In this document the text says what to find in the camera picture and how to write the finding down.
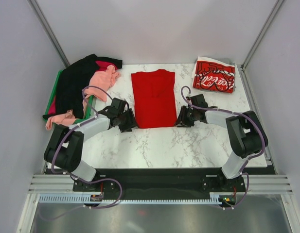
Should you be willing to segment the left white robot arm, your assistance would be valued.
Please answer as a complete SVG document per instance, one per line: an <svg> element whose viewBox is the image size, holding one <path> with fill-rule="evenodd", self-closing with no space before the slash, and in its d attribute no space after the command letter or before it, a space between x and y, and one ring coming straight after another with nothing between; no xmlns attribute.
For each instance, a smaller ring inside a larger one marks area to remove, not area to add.
<svg viewBox="0 0 300 233"><path fill-rule="evenodd" d="M75 190L95 191L101 185L100 174L82 159L83 145L93 136L115 127L121 133L131 132L137 127L128 102L118 98L88 120L69 127L55 126L44 152L44 160L52 165L52 172L55 172L56 166L75 178Z"/></svg>

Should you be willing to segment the plain red t-shirt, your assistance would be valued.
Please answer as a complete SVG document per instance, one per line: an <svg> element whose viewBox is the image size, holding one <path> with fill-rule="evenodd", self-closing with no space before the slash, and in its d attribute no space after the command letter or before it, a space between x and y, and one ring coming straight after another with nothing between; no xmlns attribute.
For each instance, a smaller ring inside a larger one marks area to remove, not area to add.
<svg viewBox="0 0 300 233"><path fill-rule="evenodd" d="M131 74L135 118L139 128L173 127L177 120L175 73L165 69Z"/></svg>

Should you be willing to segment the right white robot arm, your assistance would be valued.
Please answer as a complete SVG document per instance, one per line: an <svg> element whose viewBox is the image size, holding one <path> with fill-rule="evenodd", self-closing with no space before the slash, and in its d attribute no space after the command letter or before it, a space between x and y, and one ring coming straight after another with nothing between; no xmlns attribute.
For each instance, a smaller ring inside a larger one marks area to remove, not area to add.
<svg viewBox="0 0 300 233"><path fill-rule="evenodd" d="M254 111L232 112L209 106L202 94L183 97L175 123L177 127L190 128L196 122L217 125L228 132L232 152L216 176L202 178L202 188L209 191L230 191L242 181L243 170L249 161L264 153L268 138Z"/></svg>

